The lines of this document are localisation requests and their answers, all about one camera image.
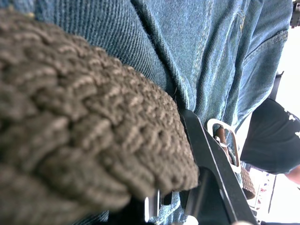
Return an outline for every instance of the person's arm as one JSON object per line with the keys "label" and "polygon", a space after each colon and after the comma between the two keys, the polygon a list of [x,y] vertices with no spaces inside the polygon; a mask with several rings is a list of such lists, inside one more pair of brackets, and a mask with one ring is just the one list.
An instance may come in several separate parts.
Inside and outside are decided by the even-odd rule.
{"label": "person's arm", "polygon": [[300,185],[300,165],[286,174],[286,177],[294,183]]}

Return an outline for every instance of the jeans seam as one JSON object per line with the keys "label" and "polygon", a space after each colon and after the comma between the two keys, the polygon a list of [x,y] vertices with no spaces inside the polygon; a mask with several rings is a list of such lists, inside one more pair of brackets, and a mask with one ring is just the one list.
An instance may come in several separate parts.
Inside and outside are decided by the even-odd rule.
{"label": "jeans seam", "polygon": [[[241,38],[241,35],[242,35],[242,29],[243,29],[243,24],[244,24],[244,19],[245,19],[245,17],[244,16],[242,16],[242,15],[240,15],[239,13],[238,13],[238,11],[235,13],[235,18],[234,18],[234,20],[233,20],[233,23],[234,23],[234,21],[237,19],[237,16],[241,19],[241,23],[240,23],[240,33],[239,33],[239,37],[238,37],[238,40],[239,40],[239,43],[240,43],[240,38]],[[232,83],[233,82],[233,80],[234,80],[234,76],[232,76],[232,78],[231,78],[231,80],[230,80],[230,83]],[[228,98],[229,98],[229,93],[230,93],[230,89],[231,89],[231,86],[230,86],[230,88],[228,88],[227,89],[227,91],[226,91],[226,103],[225,103],[225,105],[224,105],[224,107],[222,107],[222,109],[221,109],[221,118],[223,119],[223,117],[224,117],[224,115],[225,115],[225,109],[226,109],[226,106],[227,106],[227,101],[228,101]]]}
{"label": "jeans seam", "polygon": [[[235,20],[237,19],[237,15],[242,19],[242,22],[240,23],[240,26],[244,23],[244,20],[243,20],[244,17],[241,16],[241,15],[238,13],[239,10],[241,10],[241,9],[239,8],[239,9],[237,10],[237,12],[233,15],[233,16],[234,16],[234,19],[233,19],[233,21],[232,21],[232,23],[231,23],[231,26],[233,26]],[[240,34],[239,34],[239,37],[238,37],[239,43],[240,43],[240,37],[241,37],[241,35],[242,35],[241,31],[242,31],[242,30],[240,30]],[[220,64],[222,63],[222,60],[223,60],[223,59],[224,59],[224,49],[223,49],[223,51],[222,51],[222,58],[221,58]]]}
{"label": "jeans seam", "polygon": [[263,49],[269,47],[272,44],[275,44],[280,41],[286,41],[287,39],[287,31],[282,31],[278,33],[276,36],[271,37],[271,39],[266,40],[262,44],[260,44],[256,49],[254,49],[248,56],[246,56],[244,62],[242,63],[243,66],[247,65],[249,61],[251,61],[257,54],[259,54]]}
{"label": "jeans seam", "polygon": [[245,21],[245,15],[242,13],[239,14],[239,13],[236,13],[242,20],[241,24],[240,24],[240,31],[242,32],[243,31],[243,28],[244,28],[244,21]]}
{"label": "jeans seam", "polygon": [[[210,9],[209,9],[209,12],[207,14],[207,17],[209,18],[210,20],[210,16],[211,16],[211,11],[212,11],[212,6],[213,6],[213,1],[209,1],[209,4],[210,4]],[[200,50],[200,46],[202,44],[202,41],[203,41],[203,38],[204,36],[206,36],[206,39],[208,37],[208,30],[209,30],[209,26],[210,26],[210,23],[207,25],[207,21],[206,21],[206,27],[203,31],[203,34],[201,36],[201,40],[199,42],[199,46],[198,46],[198,51],[197,51],[197,54],[196,54],[196,60],[195,60],[195,63],[194,63],[194,70],[195,70],[195,74],[194,74],[194,80],[193,80],[193,90],[196,91],[196,87],[195,85],[197,84],[197,76],[196,74],[199,72],[200,70],[200,64],[201,64],[201,58],[203,56],[203,52],[204,52],[204,47],[205,47],[205,44],[202,45],[202,48],[201,48],[201,52],[199,52]]]}

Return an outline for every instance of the blue jeans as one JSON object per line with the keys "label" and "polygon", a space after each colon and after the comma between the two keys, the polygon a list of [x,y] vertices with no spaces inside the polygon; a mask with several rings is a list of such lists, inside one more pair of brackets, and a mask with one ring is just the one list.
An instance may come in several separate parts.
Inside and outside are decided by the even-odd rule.
{"label": "blue jeans", "polygon": [[[0,7],[9,2],[106,49],[202,123],[216,118],[236,129],[271,91],[292,13],[292,0],[0,0]],[[184,219],[178,200],[158,224]]]}

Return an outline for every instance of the black shirt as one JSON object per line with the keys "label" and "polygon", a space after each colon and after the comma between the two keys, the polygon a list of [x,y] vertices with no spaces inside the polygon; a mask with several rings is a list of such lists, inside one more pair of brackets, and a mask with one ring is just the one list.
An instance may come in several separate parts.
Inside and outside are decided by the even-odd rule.
{"label": "black shirt", "polygon": [[272,174],[300,165],[300,120],[267,99],[252,114],[241,160]]}

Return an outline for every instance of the brown knitted fabric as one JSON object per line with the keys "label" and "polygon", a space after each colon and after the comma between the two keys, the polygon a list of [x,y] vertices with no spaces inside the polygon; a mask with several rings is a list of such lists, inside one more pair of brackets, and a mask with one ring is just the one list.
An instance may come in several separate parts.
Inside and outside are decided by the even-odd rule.
{"label": "brown knitted fabric", "polygon": [[0,21],[0,224],[62,225],[197,185],[167,93],[57,26]]}
{"label": "brown knitted fabric", "polygon": [[243,191],[247,200],[255,198],[256,193],[249,172],[242,167],[240,174],[242,176]]}

